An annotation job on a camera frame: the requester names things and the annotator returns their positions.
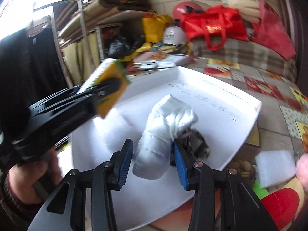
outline plaid blanket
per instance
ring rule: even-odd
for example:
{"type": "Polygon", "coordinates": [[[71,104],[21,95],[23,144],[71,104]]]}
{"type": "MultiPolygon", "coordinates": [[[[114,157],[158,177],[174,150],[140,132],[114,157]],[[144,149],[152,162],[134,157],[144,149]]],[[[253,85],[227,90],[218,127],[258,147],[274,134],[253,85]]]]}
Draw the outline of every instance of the plaid blanket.
{"type": "MultiPolygon", "coordinates": [[[[221,42],[219,36],[214,36],[211,39],[212,45],[221,42]]],[[[295,82],[297,76],[294,59],[286,61],[275,51],[251,41],[228,38],[221,49],[213,52],[207,48],[203,38],[196,38],[193,41],[193,53],[198,57],[232,61],[270,71],[289,79],[291,82],[295,82]]]]}

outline red bag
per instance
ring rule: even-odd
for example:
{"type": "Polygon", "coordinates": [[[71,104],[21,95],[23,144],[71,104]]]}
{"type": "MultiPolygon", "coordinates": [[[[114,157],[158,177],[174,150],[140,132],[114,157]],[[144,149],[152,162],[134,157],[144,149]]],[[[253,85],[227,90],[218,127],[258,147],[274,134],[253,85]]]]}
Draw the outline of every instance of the red bag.
{"type": "Polygon", "coordinates": [[[183,14],[180,26],[186,32],[189,40],[205,37],[206,44],[212,51],[221,48],[227,37],[248,41],[246,29],[238,10],[222,5],[211,7],[205,13],[183,14]],[[221,35],[221,43],[212,46],[210,35],[221,35]]]}
{"type": "Polygon", "coordinates": [[[276,51],[286,60],[296,56],[293,43],[276,11],[265,1],[259,2],[261,24],[253,23],[255,37],[252,41],[276,51]]]}

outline red helmet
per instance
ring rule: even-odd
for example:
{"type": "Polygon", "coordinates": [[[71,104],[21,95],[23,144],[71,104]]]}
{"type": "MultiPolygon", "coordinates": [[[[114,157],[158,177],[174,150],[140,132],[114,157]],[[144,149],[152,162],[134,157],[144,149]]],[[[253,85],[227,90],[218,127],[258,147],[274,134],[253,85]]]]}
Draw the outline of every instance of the red helmet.
{"type": "Polygon", "coordinates": [[[195,2],[191,1],[180,2],[177,5],[175,5],[173,9],[174,20],[180,20],[183,14],[189,13],[190,11],[187,10],[187,7],[193,8],[194,11],[203,11],[203,8],[195,2]]]}

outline pink pom-pom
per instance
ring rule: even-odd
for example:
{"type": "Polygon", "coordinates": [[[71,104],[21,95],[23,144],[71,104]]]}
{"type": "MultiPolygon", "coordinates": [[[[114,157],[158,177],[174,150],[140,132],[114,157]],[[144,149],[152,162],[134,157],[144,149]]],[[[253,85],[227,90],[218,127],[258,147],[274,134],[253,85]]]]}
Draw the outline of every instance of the pink pom-pom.
{"type": "Polygon", "coordinates": [[[308,154],[303,154],[296,164],[296,177],[303,188],[308,191],[308,154]]]}

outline lime green object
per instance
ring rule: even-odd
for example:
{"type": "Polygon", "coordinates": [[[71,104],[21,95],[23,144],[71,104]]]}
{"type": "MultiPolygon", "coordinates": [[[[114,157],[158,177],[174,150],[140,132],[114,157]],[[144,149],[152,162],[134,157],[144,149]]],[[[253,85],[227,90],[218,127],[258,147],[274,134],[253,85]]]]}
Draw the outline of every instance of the lime green object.
{"type": "Polygon", "coordinates": [[[252,190],[256,193],[260,200],[269,195],[269,192],[266,189],[261,188],[260,182],[257,180],[252,186],[252,190]]]}

